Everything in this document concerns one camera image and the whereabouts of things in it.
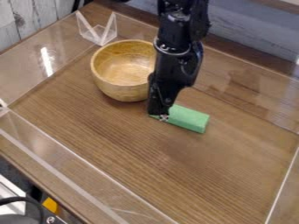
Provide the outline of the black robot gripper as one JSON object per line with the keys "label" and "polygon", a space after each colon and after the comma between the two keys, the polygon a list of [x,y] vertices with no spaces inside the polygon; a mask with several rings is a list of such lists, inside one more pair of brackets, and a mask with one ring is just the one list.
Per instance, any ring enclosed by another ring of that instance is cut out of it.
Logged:
{"label": "black robot gripper", "polygon": [[197,78],[203,60],[203,45],[192,42],[185,51],[171,48],[159,38],[153,41],[156,60],[148,77],[149,91],[147,112],[168,121],[169,108],[179,92],[191,87]]}

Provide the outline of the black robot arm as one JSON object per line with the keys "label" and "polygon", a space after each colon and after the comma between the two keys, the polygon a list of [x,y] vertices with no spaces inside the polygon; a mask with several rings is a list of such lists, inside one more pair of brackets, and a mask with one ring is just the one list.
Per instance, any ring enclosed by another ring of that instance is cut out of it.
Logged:
{"label": "black robot arm", "polygon": [[209,0],[157,0],[156,59],[148,76],[147,113],[168,120],[179,93],[193,85],[209,28]]}

